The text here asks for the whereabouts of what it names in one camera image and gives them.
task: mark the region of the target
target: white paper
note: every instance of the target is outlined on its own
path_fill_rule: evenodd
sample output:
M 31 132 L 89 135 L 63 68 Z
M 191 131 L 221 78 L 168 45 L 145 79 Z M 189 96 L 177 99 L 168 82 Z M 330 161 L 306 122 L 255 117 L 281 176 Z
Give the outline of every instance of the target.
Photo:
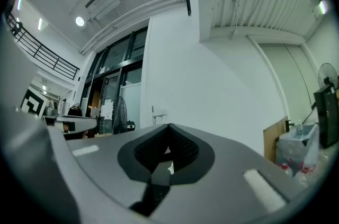
M 174 174 L 174 166 L 173 166 L 173 162 L 171 163 L 171 166 L 168 168 L 169 172 L 171 172 L 171 175 Z
M 104 117 L 104 120 L 112 120 L 113 102 L 111 100 L 105 100 L 105 104 L 101 106 L 100 116 Z
M 95 119 L 96 116 L 97 116 L 97 111 L 98 111 L 98 108 L 97 108 L 97 107 L 92 107 L 92 108 L 91 108 L 91 115 L 90 115 L 90 117 L 93 118 L 93 119 Z

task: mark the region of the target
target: floor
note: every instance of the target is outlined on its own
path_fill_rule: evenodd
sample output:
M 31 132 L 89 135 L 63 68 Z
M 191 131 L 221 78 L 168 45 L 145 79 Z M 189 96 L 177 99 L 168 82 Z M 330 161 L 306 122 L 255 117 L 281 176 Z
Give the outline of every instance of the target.
M 338 153 L 339 144 L 336 143 L 326 149 L 320 148 L 318 162 L 314 170 L 308 174 L 297 173 L 293 179 L 298 182 L 300 187 L 306 188 L 312 186 L 320 178 L 326 175 L 331 161 L 333 161 Z

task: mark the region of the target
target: electric fan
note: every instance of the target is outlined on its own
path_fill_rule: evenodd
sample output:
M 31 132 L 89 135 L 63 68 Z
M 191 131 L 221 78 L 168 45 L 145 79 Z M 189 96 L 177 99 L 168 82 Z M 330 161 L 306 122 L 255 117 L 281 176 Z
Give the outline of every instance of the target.
M 337 79 L 337 72 L 331 64 L 324 63 L 321 65 L 318 73 L 318 82 L 320 88 L 325 85 L 331 85 L 334 87 L 334 89 L 338 89 Z
M 127 109 L 123 97 L 119 96 L 114 107 L 113 134 L 127 132 Z

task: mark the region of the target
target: cardboard box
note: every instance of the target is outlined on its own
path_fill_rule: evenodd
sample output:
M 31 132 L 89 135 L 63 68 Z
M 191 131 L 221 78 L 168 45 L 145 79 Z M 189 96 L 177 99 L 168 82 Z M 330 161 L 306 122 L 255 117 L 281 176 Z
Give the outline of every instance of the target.
M 276 140 L 286 132 L 285 117 L 264 130 L 264 157 L 275 163 Z

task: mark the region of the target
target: plastic bottle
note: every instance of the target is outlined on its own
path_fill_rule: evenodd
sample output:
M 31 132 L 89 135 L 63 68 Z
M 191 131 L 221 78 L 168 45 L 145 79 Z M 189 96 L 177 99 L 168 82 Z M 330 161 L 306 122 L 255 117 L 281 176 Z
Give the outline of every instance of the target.
M 302 127 L 301 120 L 299 120 L 299 123 L 297 125 L 297 135 L 302 137 L 302 133 L 303 133 L 303 127 Z

